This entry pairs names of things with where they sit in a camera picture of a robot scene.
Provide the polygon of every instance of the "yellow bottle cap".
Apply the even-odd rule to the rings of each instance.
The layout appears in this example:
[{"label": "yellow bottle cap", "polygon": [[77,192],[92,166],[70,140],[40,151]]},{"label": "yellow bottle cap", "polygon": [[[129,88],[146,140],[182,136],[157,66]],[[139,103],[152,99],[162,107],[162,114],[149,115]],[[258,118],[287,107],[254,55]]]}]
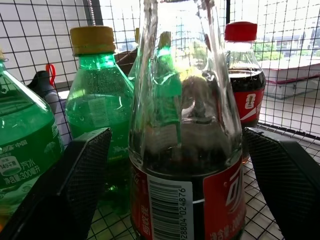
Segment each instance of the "yellow bottle cap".
[{"label": "yellow bottle cap", "polygon": [[158,48],[163,48],[164,46],[167,46],[167,47],[171,46],[171,32],[170,31],[164,31],[160,35]]},{"label": "yellow bottle cap", "polygon": [[114,32],[108,26],[81,26],[70,30],[74,55],[114,53]]},{"label": "yellow bottle cap", "polygon": [[135,29],[135,42],[136,42],[137,44],[139,44],[139,34],[140,34],[140,30],[139,30],[139,28],[137,27],[137,28]]},{"label": "yellow bottle cap", "polygon": [[3,52],[2,52],[1,48],[0,48],[0,60],[1,60],[1,61],[7,60],[7,59],[5,58],[5,55],[4,55]]}]

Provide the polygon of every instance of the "plastic bottle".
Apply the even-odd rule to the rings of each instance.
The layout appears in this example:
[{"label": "plastic bottle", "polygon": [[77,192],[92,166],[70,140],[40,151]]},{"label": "plastic bottle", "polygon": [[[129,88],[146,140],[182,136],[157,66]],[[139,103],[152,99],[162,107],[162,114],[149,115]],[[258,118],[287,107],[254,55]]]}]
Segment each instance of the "plastic bottle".
[{"label": "plastic bottle", "polygon": [[[225,27],[226,62],[242,129],[257,127],[266,86],[265,74],[253,51],[257,28],[256,23],[247,21],[229,23]],[[242,162],[246,163],[249,157],[246,141],[243,141]]]},{"label": "plastic bottle", "polygon": [[133,228],[148,240],[239,240],[242,129],[215,2],[143,8],[129,136]]},{"label": "plastic bottle", "polygon": [[0,215],[12,215],[64,145],[49,105],[5,68],[0,51]]},{"label": "plastic bottle", "polygon": [[71,29],[73,53],[79,68],[66,101],[66,116],[74,138],[111,128],[108,172],[102,202],[118,214],[129,209],[129,120],[133,85],[115,62],[114,34],[107,26]]}]

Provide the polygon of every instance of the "red bottle cap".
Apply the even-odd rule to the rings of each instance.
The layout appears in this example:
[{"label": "red bottle cap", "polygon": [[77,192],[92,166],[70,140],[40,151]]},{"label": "red bottle cap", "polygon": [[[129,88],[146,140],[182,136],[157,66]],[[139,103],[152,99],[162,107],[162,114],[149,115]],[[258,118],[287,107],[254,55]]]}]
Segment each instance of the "red bottle cap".
[{"label": "red bottle cap", "polygon": [[237,21],[225,26],[224,40],[232,42],[249,42],[257,39],[258,24]]}]

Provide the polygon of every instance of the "cola bottle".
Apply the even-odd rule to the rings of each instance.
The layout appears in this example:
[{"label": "cola bottle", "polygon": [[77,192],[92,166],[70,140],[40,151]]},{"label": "cola bottle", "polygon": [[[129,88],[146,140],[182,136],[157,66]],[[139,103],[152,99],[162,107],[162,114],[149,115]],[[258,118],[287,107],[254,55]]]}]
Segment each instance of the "cola bottle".
[{"label": "cola bottle", "polygon": [[[239,21],[227,24],[224,33],[226,63],[242,129],[257,127],[266,86],[265,74],[253,51],[257,28],[256,23]],[[242,162],[246,163],[249,156],[243,141]]]},{"label": "cola bottle", "polygon": [[142,6],[129,131],[133,228],[144,240],[239,240],[242,129],[215,3]]}]

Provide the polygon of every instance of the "green label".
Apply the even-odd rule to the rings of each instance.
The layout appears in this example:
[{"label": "green label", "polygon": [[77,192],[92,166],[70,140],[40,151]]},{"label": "green label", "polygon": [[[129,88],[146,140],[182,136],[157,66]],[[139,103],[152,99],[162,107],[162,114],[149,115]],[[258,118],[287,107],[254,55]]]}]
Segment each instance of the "green label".
[{"label": "green label", "polygon": [[21,185],[43,174],[62,155],[55,120],[38,131],[0,146],[0,189]]},{"label": "green label", "polygon": [[128,132],[131,98],[87,95],[67,103],[68,124],[73,138],[100,128],[111,128],[108,161],[128,158]]}]

